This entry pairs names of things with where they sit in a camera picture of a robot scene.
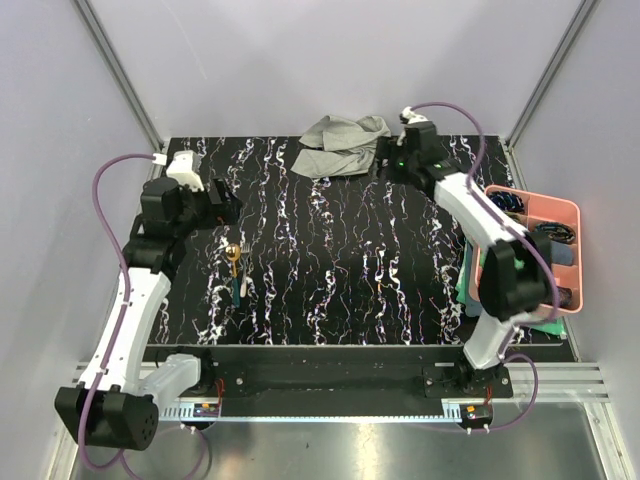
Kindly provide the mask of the stack of coloured cloths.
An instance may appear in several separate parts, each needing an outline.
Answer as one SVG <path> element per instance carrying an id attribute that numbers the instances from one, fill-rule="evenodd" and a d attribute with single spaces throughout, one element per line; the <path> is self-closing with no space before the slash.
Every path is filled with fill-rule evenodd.
<path id="1" fill-rule="evenodd" d="M 464 312 L 468 317 L 478 317 L 482 310 L 481 304 L 470 295 L 472 260 L 473 245 L 466 242 L 463 267 L 461 268 L 456 284 L 457 301 L 464 305 Z M 533 325 L 532 329 L 560 338 L 566 337 L 566 329 L 560 319 L 556 319 L 553 323 Z"/>

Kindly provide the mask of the dark brown napkin roll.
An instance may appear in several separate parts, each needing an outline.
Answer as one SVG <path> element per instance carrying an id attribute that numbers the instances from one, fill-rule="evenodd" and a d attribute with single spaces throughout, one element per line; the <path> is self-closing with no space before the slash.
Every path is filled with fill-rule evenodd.
<path id="1" fill-rule="evenodd" d="M 573 300 L 573 293 L 570 288 L 558 287 L 559 307 L 568 309 Z"/>

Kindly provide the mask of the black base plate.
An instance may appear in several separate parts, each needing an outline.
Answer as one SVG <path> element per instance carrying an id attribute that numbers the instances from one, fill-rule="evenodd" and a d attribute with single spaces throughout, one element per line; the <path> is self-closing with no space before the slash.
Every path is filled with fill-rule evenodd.
<path id="1" fill-rule="evenodd" d="M 458 346 L 195 346 L 149 349 L 161 362 L 173 353 L 202 360 L 203 378 L 189 397 L 222 395 L 233 417 L 437 416 L 444 400 L 510 399 L 506 367 L 474 373 Z"/>

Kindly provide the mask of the gold spoon green handle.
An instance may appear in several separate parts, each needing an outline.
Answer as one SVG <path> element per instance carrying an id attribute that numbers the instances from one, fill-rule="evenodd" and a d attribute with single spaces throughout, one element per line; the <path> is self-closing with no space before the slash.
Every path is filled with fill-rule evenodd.
<path id="1" fill-rule="evenodd" d="M 238 244 L 230 243 L 225 247 L 225 254 L 231 263 L 232 304 L 235 308 L 240 306 L 240 286 L 238 281 L 238 262 L 241 258 L 241 249 Z"/>

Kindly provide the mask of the blue patterned napkin roll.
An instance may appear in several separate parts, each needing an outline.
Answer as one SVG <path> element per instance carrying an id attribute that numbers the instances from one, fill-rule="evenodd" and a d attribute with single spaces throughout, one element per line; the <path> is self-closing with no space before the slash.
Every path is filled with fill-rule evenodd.
<path id="1" fill-rule="evenodd" d="M 523 213 L 525 205 L 522 198 L 507 191 L 493 191 L 488 194 L 488 198 L 502 211 L 512 213 Z"/>

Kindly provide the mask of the pink divided tray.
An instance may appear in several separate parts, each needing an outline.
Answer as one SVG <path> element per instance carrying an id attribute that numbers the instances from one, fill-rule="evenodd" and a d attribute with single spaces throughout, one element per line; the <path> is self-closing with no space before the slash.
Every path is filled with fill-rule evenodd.
<path id="1" fill-rule="evenodd" d="M 507 191 L 524 201 L 523 213 L 505 212 L 490 199 L 489 218 L 497 220 L 490 233 L 473 249 L 470 295 L 501 321 L 517 313 L 529 313 L 540 321 L 579 312 L 583 307 L 580 210 L 572 201 L 490 185 L 485 195 Z M 542 222 L 570 226 L 576 240 L 569 244 L 574 264 L 551 263 L 553 241 L 533 228 Z M 570 288 L 573 300 L 568 309 L 559 307 L 558 287 Z"/>

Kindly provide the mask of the grey-blue folded napkin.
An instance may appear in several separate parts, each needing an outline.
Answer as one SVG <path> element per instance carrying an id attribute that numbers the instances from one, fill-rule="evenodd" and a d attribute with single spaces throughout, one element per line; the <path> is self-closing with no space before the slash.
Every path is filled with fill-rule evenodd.
<path id="1" fill-rule="evenodd" d="M 551 244 L 551 263 L 563 266 L 574 264 L 574 253 L 567 244 L 553 242 Z"/>

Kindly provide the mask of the grey cloth napkin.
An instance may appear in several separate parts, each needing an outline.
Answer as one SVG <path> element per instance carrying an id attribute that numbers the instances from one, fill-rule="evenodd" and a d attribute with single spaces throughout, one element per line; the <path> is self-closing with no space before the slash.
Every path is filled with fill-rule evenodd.
<path id="1" fill-rule="evenodd" d="M 291 171 L 313 180 L 367 174 L 378 140 L 390 136 L 391 130 L 380 116 L 349 120 L 326 115 L 301 136 L 303 148 Z"/>

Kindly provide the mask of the blue-orange patterned napkin roll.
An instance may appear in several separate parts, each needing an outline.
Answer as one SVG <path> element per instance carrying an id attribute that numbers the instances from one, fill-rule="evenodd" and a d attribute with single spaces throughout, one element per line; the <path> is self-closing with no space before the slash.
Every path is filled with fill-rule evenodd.
<path id="1" fill-rule="evenodd" d="M 534 232 L 545 233 L 553 242 L 569 245 L 576 240 L 573 228 L 559 222 L 542 222 L 533 228 Z"/>

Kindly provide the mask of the silver fork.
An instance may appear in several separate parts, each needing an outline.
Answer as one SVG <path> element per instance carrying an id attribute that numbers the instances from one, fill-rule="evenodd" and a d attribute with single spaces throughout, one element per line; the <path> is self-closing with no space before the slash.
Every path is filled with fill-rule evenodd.
<path id="1" fill-rule="evenodd" d="M 240 297 L 245 298 L 247 295 L 247 277 L 248 277 L 248 266 L 249 266 L 249 255 L 250 255 L 250 245 L 248 243 L 243 243 L 240 246 L 241 255 L 240 255 L 240 264 L 241 264 L 241 280 L 240 280 Z"/>

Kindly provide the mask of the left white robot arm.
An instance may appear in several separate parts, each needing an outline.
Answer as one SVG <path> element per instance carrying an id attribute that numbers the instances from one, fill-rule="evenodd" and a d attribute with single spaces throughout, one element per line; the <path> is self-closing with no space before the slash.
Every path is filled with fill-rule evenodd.
<path id="1" fill-rule="evenodd" d="M 194 190 L 169 177 L 147 182 L 121 257 L 116 299 L 102 337 L 75 387 L 54 408 L 80 446 L 143 451 L 159 416 L 184 392 L 208 394 L 216 372 L 197 356 L 172 354 L 140 375 L 155 318 L 171 290 L 193 232 L 237 223 L 242 203 L 219 178 Z"/>

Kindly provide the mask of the black marble pattern mat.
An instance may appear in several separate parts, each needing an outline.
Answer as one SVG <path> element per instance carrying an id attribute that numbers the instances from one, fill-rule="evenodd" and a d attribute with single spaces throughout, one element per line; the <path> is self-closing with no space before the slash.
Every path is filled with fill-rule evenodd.
<path id="1" fill-rule="evenodd" d="M 205 180 L 242 201 L 238 224 L 194 233 L 152 345 L 456 345 L 475 321 L 457 301 L 459 224 L 414 188 L 376 175 L 291 171 L 295 137 L 175 137 Z M 232 304 L 230 244 L 250 245 L 247 295 Z"/>

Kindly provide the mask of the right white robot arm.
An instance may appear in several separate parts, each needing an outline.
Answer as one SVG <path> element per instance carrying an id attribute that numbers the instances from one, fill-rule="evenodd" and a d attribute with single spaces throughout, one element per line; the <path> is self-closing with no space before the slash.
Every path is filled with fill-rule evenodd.
<path id="1" fill-rule="evenodd" d="M 451 375 L 460 393 L 476 396 L 496 378 L 519 328 L 538 323 L 540 305 L 558 298 L 551 241 L 501 211 L 444 152 L 430 121 L 407 125 L 399 137 L 378 139 L 375 161 L 388 180 L 414 186 L 448 212 L 484 255 L 481 314 Z"/>

